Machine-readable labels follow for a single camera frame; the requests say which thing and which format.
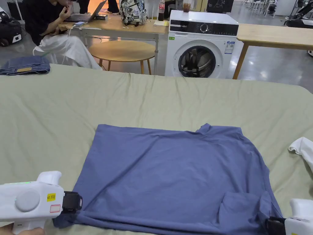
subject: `round button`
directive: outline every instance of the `round button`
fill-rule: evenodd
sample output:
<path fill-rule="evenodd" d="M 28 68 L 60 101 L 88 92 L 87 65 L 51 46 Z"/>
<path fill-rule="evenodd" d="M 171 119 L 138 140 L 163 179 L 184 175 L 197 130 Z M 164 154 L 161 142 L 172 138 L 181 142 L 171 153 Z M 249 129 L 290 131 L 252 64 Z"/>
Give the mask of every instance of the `round button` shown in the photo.
<path fill-rule="evenodd" d="M 201 24 L 201 26 L 200 26 L 200 31 L 201 31 L 202 33 L 207 32 L 208 29 L 209 29 L 209 26 L 208 26 L 207 24 Z"/>
<path fill-rule="evenodd" d="M 34 189 L 28 189 L 16 197 L 15 206 L 21 212 L 29 212 L 35 209 L 39 202 L 39 193 Z"/>

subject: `round wooden stool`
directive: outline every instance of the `round wooden stool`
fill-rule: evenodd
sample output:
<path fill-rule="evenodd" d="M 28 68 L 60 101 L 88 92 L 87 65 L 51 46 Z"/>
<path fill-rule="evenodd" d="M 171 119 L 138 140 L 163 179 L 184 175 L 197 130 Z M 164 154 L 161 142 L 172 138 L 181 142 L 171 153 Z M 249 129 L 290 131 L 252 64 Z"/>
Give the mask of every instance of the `round wooden stool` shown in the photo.
<path fill-rule="evenodd" d="M 137 62 L 140 61 L 141 73 L 144 74 L 143 61 L 147 60 L 149 74 L 151 75 L 149 59 L 154 57 L 155 46 L 137 41 L 108 41 L 94 44 L 89 48 L 93 57 L 100 59 L 99 65 L 102 67 L 102 60 L 109 62 L 108 71 L 110 71 L 111 62 Z"/>

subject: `blue t-shirt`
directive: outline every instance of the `blue t-shirt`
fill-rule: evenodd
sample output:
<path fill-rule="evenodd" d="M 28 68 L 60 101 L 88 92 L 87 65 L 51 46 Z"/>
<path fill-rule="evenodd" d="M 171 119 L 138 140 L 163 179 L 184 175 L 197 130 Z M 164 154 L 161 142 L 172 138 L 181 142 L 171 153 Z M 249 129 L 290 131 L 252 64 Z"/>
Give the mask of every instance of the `blue t-shirt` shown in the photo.
<path fill-rule="evenodd" d="M 238 127 L 98 125 L 73 191 L 83 208 L 57 217 L 56 227 L 251 235 L 265 234 L 266 218 L 281 217 L 269 170 Z"/>

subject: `backpack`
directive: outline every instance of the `backpack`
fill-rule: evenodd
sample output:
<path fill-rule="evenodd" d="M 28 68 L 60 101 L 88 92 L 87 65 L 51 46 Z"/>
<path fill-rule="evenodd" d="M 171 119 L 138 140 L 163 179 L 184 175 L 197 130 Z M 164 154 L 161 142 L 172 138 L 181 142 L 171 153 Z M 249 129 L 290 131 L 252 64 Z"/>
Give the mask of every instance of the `backpack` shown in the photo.
<path fill-rule="evenodd" d="M 134 24 L 138 26 L 145 24 L 147 20 L 147 10 L 144 0 L 122 0 L 120 14 L 125 25 Z"/>

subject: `wooden table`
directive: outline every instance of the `wooden table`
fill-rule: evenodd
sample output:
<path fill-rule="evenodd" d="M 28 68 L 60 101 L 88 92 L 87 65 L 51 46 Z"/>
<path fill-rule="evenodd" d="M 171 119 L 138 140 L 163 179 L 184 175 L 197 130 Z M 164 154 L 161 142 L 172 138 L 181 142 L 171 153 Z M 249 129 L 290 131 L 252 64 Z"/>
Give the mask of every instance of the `wooden table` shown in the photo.
<path fill-rule="evenodd" d="M 249 46 L 313 50 L 312 29 L 240 24 L 237 39 L 244 43 L 244 47 L 242 48 L 233 79 L 238 78 Z"/>
<path fill-rule="evenodd" d="M 144 74 L 143 61 L 148 63 L 149 74 L 151 75 L 150 61 L 154 55 L 154 46 L 145 42 L 117 40 L 94 44 L 89 48 L 90 54 L 100 60 L 109 62 L 108 71 L 110 71 L 111 62 L 137 62 L 140 61 L 141 74 Z"/>
<path fill-rule="evenodd" d="M 154 74 L 157 71 L 157 56 L 159 46 L 159 34 L 168 34 L 168 27 L 154 26 L 155 20 L 147 20 L 144 25 L 124 25 L 121 20 L 121 16 L 109 15 L 107 21 L 105 20 L 92 20 L 91 22 L 82 25 L 81 27 L 75 27 L 79 29 L 82 36 L 109 36 L 120 37 L 126 39 L 139 39 L 155 41 L 155 59 L 154 59 Z M 62 27 L 72 28 L 72 22 L 63 22 Z"/>

